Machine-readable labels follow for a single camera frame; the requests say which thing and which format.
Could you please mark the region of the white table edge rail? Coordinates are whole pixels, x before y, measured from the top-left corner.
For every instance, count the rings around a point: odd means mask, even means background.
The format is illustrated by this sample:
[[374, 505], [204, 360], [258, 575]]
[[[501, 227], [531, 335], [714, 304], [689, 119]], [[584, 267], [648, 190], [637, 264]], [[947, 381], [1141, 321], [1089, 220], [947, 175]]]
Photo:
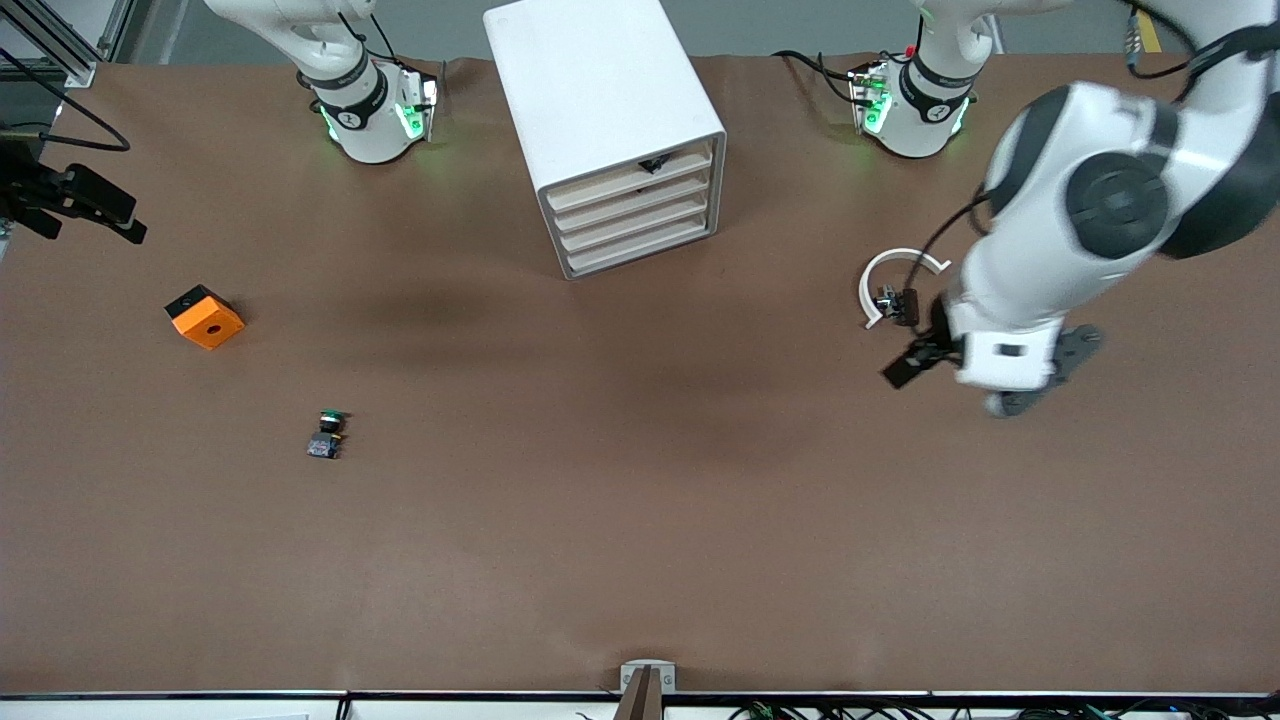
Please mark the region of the white table edge rail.
[[[612, 720], [608, 691], [0, 693], [0, 720]], [[1280, 720], [1265, 693], [680, 692], [666, 720]]]

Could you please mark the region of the grey metal bracket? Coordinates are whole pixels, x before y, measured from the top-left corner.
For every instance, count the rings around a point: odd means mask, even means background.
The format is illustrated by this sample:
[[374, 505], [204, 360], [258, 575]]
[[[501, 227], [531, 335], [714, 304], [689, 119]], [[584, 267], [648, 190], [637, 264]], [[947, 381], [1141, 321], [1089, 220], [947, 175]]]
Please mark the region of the grey metal bracket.
[[677, 666], [662, 659], [634, 659], [620, 667], [620, 691], [625, 692], [635, 676], [648, 671], [650, 687], [657, 687], [662, 694], [673, 694], [677, 688]]

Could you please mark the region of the green push button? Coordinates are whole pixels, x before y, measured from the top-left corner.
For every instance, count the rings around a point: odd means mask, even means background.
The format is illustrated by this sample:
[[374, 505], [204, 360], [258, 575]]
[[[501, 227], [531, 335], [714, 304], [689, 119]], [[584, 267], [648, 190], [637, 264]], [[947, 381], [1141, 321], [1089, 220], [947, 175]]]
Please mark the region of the green push button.
[[325, 409], [320, 411], [317, 429], [310, 436], [306, 454], [310, 457], [338, 459], [346, 433], [347, 414]]

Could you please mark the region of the aluminium extrusion frame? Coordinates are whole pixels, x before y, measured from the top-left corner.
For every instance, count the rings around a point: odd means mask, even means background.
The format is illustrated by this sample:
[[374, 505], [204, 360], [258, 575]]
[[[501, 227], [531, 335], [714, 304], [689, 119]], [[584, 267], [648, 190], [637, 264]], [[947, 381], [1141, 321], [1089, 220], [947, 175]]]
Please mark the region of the aluminium extrusion frame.
[[97, 65], [122, 54], [138, 0], [0, 0], [0, 47], [36, 70], [88, 88]]

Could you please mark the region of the white drawer cabinet shell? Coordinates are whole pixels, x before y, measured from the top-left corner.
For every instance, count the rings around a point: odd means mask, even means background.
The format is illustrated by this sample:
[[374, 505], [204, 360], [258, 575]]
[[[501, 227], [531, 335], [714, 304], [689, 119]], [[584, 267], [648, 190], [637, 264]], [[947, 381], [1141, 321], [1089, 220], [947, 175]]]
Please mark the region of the white drawer cabinet shell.
[[717, 232], [727, 133], [660, 0], [515, 0], [483, 23], [562, 273], [547, 188], [707, 141]]

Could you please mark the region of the cream plastic drawer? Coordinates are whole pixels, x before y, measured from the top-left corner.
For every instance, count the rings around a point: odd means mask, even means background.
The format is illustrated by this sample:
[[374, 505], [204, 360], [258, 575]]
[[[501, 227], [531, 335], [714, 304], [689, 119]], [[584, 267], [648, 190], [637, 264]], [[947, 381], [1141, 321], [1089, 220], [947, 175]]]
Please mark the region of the cream plastic drawer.
[[696, 215], [657, 222], [643, 228], [590, 233], [580, 243], [564, 249], [563, 273], [570, 279], [590, 275], [709, 233], [707, 219]]
[[673, 151], [671, 158], [653, 173], [639, 164], [627, 164], [585, 179], [549, 187], [545, 190], [545, 200], [550, 210], [557, 213], [586, 208], [595, 202], [705, 170], [712, 165], [713, 150], [714, 143], [710, 141], [690, 145]]
[[570, 255], [613, 252], [667, 240], [671, 236], [698, 231], [707, 224], [708, 193], [689, 192], [669, 199], [650, 197], [640, 208], [611, 208], [584, 223], [563, 231], [561, 246]]
[[701, 196], [705, 193], [709, 181], [710, 172], [708, 169], [686, 173], [657, 184], [630, 190], [612, 199], [603, 199], [582, 208], [557, 213], [553, 224], [563, 233], [582, 231], [685, 196]]

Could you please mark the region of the orange and black cube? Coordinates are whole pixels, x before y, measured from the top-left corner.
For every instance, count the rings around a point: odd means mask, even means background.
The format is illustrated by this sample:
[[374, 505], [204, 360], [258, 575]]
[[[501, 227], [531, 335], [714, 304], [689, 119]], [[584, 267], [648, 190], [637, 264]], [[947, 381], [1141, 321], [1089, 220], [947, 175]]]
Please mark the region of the orange and black cube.
[[164, 306], [177, 333], [206, 350], [215, 350], [244, 329], [244, 320], [219, 295], [196, 284]]

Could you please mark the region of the white half-round pipe clamp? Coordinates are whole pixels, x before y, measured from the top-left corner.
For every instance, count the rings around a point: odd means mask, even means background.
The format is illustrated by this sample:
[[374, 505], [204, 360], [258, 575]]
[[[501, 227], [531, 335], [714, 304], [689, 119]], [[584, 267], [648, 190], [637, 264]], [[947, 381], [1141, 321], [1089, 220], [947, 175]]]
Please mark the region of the white half-round pipe clamp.
[[868, 261], [867, 265], [864, 265], [864, 269], [858, 282], [858, 300], [861, 306], [861, 310], [867, 315], [865, 328], [868, 331], [886, 316], [897, 320], [901, 315], [901, 313], [897, 310], [893, 310], [888, 315], [886, 315], [884, 310], [890, 307], [892, 304], [890, 301], [878, 300], [870, 292], [872, 272], [882, 263], [896, 261], [896, 260], [913, 261], [913, 263], [918, 261], [920, 266], [925, 268], [934, 275], [941, 274], [952, 265], [951, 261], [940, 261], [928, 252], [923, 252], [918, 249], [891, 249], [876, 255], [872, 260]]

